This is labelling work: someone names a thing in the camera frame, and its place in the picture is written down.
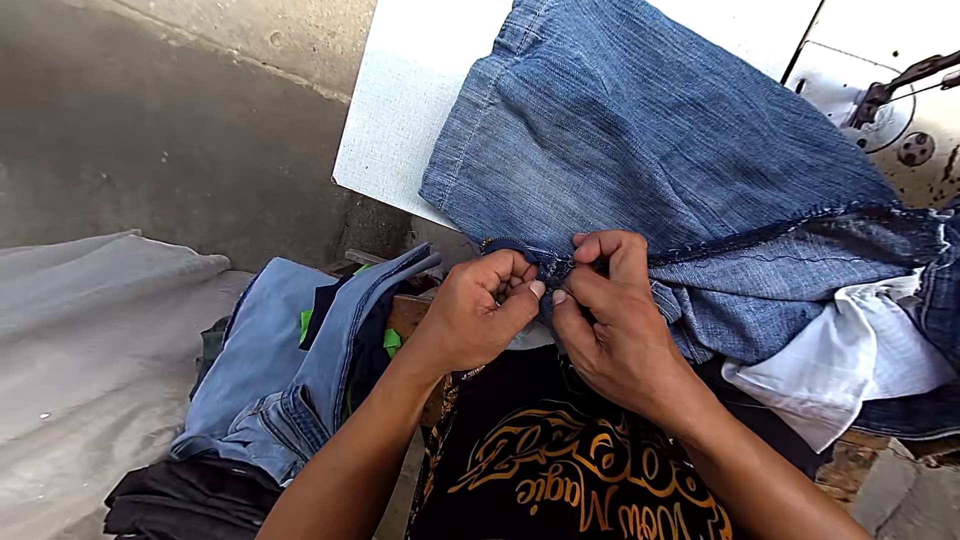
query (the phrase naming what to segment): blue jeans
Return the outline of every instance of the blue jeans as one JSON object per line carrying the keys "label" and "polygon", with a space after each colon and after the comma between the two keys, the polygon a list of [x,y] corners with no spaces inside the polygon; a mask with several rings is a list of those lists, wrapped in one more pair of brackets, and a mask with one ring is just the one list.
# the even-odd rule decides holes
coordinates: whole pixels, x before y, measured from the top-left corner
{"label": "blue jeans", "polygon": [[574,233],[642,233],[693,361],[760,362],[836,288],[946,247],[945,217],[902,208],[803,98],[637,0],[515,0],[420,195],[474,241],[525,244],[552,285]]}
{"label": "blue jeans", "polygon": [[299,349],[300,313],[314,290],[337,280],[275,258],[240,298],[224,350],[204,378],[171,445],[175,459],[200,453],[292,479],[340,427],[356,335],[381,294],[440,263],[421,244],[357,274],[338,291],[309,351]]}

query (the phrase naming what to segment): green tag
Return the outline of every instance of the green tag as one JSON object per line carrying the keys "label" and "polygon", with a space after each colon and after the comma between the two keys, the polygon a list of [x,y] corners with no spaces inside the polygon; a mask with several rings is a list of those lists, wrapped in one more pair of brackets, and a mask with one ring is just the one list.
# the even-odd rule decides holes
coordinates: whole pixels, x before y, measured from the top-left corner
{"label": "green tag", "polygon": [[400,348],[401,344],[400,334],[396,333],[396,330],[388,328],[383,332],[383,348],[387,350],[390,359],[396,356],[396,350]]}
{"label": "green tag", "polygon": [[306,331],[310,328],[310,317],[313,317],[313,309],[300,312],[300,343],[306,339]]}

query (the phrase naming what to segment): forearm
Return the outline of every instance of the forearm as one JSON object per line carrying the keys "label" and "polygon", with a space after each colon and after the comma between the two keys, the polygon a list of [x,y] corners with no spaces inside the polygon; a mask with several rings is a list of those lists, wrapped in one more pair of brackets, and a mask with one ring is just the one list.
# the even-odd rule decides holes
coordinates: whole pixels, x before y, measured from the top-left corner
{"label": "forearm", "polygon": [[393,493],[423,404],[440,379],[403,348],[364,403],[286,489],[259,540],[370,538]]}
{"label": "forearm", "polygon": [[713,399],[684,443],[694,468],[752,538],[868,539],[812,481]]}

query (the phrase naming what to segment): light blue jeans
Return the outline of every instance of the light blue jeans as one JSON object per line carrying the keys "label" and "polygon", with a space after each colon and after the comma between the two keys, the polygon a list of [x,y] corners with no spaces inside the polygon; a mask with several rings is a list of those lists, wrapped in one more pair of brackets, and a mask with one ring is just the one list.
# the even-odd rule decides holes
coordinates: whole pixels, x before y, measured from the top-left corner
{"label": "light blue jeans", "polygon": [[309,351],[301,351],[300,313],[328,275],[275,258],[240,298],[224,350],[187,411],[170,455],[237,459],[292,479],[340,427],[353,337],[385,290],[440,263],[421,244],[357,274],[337,291]]}

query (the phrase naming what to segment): jeans pocket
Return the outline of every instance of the jeans pocket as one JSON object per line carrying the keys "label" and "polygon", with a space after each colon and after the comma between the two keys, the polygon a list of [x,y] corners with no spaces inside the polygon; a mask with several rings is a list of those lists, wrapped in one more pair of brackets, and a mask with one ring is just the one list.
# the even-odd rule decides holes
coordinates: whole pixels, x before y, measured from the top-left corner
{"label": "jeans pocket", "polygon": [[221,441],[282,483],[298,473],[329,438],[310,407],[306,388],[298,385],[244,408]]}

